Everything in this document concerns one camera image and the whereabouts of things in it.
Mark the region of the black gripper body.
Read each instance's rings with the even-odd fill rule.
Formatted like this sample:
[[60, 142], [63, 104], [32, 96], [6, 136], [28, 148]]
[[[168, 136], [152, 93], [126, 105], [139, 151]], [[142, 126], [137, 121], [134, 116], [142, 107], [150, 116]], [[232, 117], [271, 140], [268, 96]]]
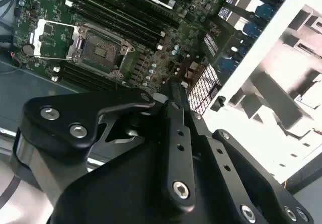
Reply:
[[195, 144], [196, 202], [190, 212], [164, 196], [159, 146], [145, 144], [72, 183], [61, 195], [52, 223], [241, 223], [215, 157], [226, 155], [210, 140]]

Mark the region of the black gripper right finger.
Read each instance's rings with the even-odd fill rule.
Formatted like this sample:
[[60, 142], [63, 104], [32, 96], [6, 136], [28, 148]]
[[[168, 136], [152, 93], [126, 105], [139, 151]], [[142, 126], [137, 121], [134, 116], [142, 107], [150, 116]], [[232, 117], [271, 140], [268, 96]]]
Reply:
[[228, 132], [207, 128], [189, 107], [185, 88], [176, 83], [176, 103], [185, 110], [192, 153], [202, 163], [203, 191], [214, 190], [221, 223], [314, 223], [313, 217]]

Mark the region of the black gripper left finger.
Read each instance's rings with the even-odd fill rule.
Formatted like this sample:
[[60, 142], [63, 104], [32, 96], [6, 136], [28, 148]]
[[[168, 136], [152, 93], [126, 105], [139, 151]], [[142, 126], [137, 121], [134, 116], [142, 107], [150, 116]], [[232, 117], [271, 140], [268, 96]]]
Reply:
[[40, 97], [23, 108], [21, 161], [50, 202], [86, 174], [89, 155], [108, 162], [145, 144], [159, 146], [161, 189], [175, 207], [195, 204], [190, 130], [176, 103], [176, 83], [153, 95], [134, 89], [108, 89]]

